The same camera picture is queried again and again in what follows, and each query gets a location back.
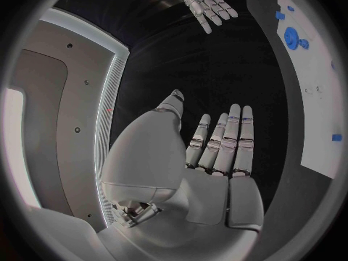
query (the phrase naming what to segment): white robotic hand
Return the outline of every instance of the white robotic hand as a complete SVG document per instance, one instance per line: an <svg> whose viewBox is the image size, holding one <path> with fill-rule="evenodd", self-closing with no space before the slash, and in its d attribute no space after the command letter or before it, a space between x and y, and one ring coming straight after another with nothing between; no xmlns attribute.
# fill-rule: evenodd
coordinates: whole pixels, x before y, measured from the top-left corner
<svg viewBox="0 0 348 261"><path fill-rule="evenodd" d="M219 16L225 20L230 19L230 16L238 16L238 13L224 0L184 0L184 2L207 34L210 34L212 29L204 15L218 26L222 25Z"/></svg>
<svg viewBox="0 0 348 261"><path fill-rule="evenodd" d="M250 176L253 158L253 115L250 106L245 106L242 112L237 104L233 104L230 113L223 113L214 132L206 145L206 136L211 118L204 114L200 124L186 150L186 168L206 171L214 176L229 176L233 166L232 176ZM241 134L238 139L241 121Z"/></svg>

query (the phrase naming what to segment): blue object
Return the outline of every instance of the blue object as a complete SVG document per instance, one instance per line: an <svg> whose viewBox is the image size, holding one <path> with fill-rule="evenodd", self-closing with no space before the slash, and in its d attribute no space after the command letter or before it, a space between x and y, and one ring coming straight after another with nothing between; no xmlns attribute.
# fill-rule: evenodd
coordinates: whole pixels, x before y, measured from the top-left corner
<svg viewBox="0 0 348 261"><path fill-rule="evenodd" d="M276 13L275 14L276 19L285 19L285 15L283 13L278 11L276 11L275 13Z"/></svg>
<svg viewBox="0 0 348 261"><path fill-rule="evenodd" d="M290 49L295 50L299 46L299 34L295 28L288 27L285 30L284 38Z"/></svg>
<svg viewBox="0 0 348 261"><path fill-rule="evenodd" d="M342 135L332 135L332 141L342 141Z"/></svg>
<svg viewBox="0 0 348 261"><path fill-rule="evenodd" d="M309 43L306 39L300 39L299 44L300 44L300 46L302 46L305 49L309 48Z"/></svg>

